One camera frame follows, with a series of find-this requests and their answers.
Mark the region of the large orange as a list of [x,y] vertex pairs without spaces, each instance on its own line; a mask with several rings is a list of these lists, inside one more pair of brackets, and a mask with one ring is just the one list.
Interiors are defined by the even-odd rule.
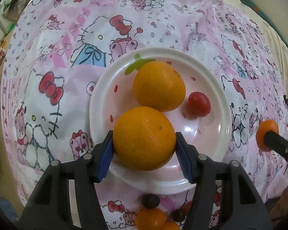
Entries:
[[186,86],[181,75],[169,64],[152,61],[137,72],[132,92],[140,105],[168,112],[182,104]]
[[151,107],[138,106],[123,113],[115,122],[113,144],[126,167],[153,171],[172,158],[176,136],[164,114]]

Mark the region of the small mandarin orange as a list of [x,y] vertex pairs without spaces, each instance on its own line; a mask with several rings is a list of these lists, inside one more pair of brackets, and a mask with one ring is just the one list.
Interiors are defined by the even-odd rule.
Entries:
[[167,221],[167,216],[159,208],[153,209],[142,209],[137,213],[137,216],[134,220],[136,229],[139,230],[155,230],[161,229],[162,226]]

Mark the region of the pink Hello Kitty blanket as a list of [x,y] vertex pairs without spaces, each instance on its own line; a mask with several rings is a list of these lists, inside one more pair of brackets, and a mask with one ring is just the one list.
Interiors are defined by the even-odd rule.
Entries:
[[155,194],[171,212],[191,201],[180,229],[271,229],[265,202],[288,185],[288,162],[256,142],[277,122],[288,141],[288,49],[239,0],[31,0],[11,37],[1,82],[4,141],[25,205],[19,229],[136,229],[144,194],[109,171],[94,181],[89,104],[101,75],[141,48],[201,62],[229,105],[222,161],[199,153],[194,187]]

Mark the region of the pink strawberry plate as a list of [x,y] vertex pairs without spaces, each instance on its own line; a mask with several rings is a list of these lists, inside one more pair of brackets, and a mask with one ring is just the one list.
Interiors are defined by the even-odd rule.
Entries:
[[[94,144],[102,142],[113,129],[116,120],[125,111],[138,106],[132,85],[141,64],[163,61],[182,77],[186,93],[199,91],[211,103],[211,112],[205,117],[193,117],[187,103],[166,112],[175,131],[181,132],[188,144],[214,161],[222,161],[231,136],[232,120],[225,93],[214,75],[198,60],[171,48],[141,48],[118,58],[101,75],[94,87],[89,104],[90,135]],[[178,194],[194,187],[184,178],[178,159],[149,172],[127,168],[113,157],[109,173],[131,187],[146,193]]]

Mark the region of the red cherry tomato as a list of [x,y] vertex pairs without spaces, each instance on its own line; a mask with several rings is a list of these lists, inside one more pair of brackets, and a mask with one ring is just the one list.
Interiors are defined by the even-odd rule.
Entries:
[[211,112],[211,103],[208,97],[199,92],[192,92],[187,101],[188,110],[192,115],[205,117]]
[[183,213],[184,213],[185,216],[188,215],[188,213],[189,213],[189,211],[190,211],[191,204],[192,204],[192,202],[191,202],[191,201],[188,201],[188,202],[186,202],[186,203],[183,205],[182,210],[183,210]]

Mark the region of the dark purple grape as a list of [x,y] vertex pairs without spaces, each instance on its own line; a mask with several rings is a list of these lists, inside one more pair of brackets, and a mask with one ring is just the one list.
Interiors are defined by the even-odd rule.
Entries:
[[141,204],[146,209],[153,209],[153,208],[156,208],[160,204],[160,198],[158,195],[155,195],[155,194],[144,194],[141,197]]

